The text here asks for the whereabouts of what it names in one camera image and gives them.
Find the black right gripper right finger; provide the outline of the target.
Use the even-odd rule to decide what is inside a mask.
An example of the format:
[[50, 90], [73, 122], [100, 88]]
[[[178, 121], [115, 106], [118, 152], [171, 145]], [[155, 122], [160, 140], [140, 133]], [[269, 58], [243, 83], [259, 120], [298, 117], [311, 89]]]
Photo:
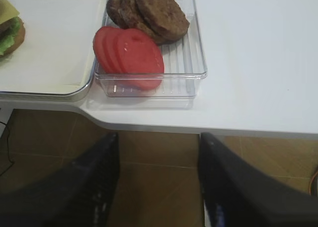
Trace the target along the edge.
[[210, 133], [200, 136], [198, 175], [213, 227], [316, 227], [318, 199], [257, 170]]

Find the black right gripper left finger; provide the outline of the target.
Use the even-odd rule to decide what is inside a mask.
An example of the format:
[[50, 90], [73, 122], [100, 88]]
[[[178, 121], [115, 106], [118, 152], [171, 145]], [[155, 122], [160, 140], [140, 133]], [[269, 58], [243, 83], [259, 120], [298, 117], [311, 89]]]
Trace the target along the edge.
[[109, 133], [49, 176], [0, 196], [2, 227], [104, 227], [120, 175]]

